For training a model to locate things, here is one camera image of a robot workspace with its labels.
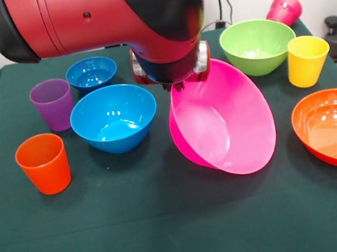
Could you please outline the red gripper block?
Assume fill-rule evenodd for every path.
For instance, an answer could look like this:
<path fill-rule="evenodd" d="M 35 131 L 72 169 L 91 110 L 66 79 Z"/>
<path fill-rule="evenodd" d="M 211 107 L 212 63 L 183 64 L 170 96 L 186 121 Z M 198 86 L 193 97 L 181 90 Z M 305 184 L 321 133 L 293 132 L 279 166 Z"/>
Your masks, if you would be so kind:
<path fill-rule="evenodd" d="M 207 67 L 206 67 L 206 71 L 202 71 L 202 72 L 196 72 L 190 76 L 189 78 L 186 79 L 186 81 L 188 82 L 200 82 L 200 81 L 204 81 L 207 79 L 209 71 L 210 71 L 210 49 L 207 49 L 208 51 L 206 52 L 207 55 L 205 55 L 205 57 L 202 56 L 202 54 L 200 54 L 199 59 L 205 59 L 207 58 Z M 150 79 L 147 74 L 145 74 L 144 70 L 140 67 L 139 63 L 137 62 L 132 62 L 132 72 L 134 75 L 134 79 L 135 82 L 139 85 L 156 85 L 158 84 L 158 82 L 153 81 L 152 79 Z M 173 89 L 176 89 L 177 92 L 181 91 L 182 89 L 185 88 L 184 86 L 184 81 L 182 82 L 178 82 L 178 83 L 173 83 L 173 84 L 168 84 L 168 91 L 171 92 Z"/>

